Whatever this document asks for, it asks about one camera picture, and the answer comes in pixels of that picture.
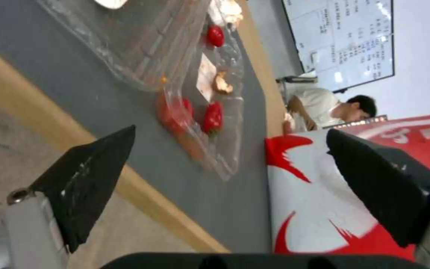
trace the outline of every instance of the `white wall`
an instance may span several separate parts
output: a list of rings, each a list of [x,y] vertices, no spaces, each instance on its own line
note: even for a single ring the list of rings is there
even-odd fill
[[[249,0],[248,6],[276,78],[303,72],[281,0]]]
[[[394,47],[394,77],[338,96],[372,96],[390,119],[430,114],[430,0],[394,0]]]

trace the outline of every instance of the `mushroom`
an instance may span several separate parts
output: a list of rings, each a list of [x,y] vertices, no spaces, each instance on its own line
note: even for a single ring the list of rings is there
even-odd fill
[[[233,85],[230,85],[225,81],[225,75],[227,75],[227,72],[225,71],[217,72],[212,83],[212,87],[216,92],[231,94],[233,92]]]

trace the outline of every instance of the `floor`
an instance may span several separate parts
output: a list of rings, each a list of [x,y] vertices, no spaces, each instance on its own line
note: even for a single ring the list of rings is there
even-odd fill
[[[0,209],[10,191],[28,186],[60,155],[0,111]],[[88,242],[70,257],[69,268],[99,268],[133,252],[193,252],[193,249],[132,204],[113,195]]]

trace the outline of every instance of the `whiteboard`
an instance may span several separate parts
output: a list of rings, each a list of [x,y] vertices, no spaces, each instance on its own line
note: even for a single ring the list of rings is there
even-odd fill
[[[394,75],[392,0],[283,0],[305,71],[336,91]]]

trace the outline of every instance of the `clear plastic clamshell container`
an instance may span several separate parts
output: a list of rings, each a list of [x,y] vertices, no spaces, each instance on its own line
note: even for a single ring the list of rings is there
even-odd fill
[[[94,0],[38,0],[41,6],[105,61],[118,78],[158,92],[157,112],[187,153],[228,180],[238,170],[243,127],[243,60],[232,30],[225,44],[206,42],[210,0],[128,0],[116,10]],[[209,102],[196,88],[201,55],[227,72],[234,90],[214,94],[223,106],[223,128],[209,138],[200,128]],[[182,99],[193,105],[193,117]],[[167,114],[179,128],[167,126]]]

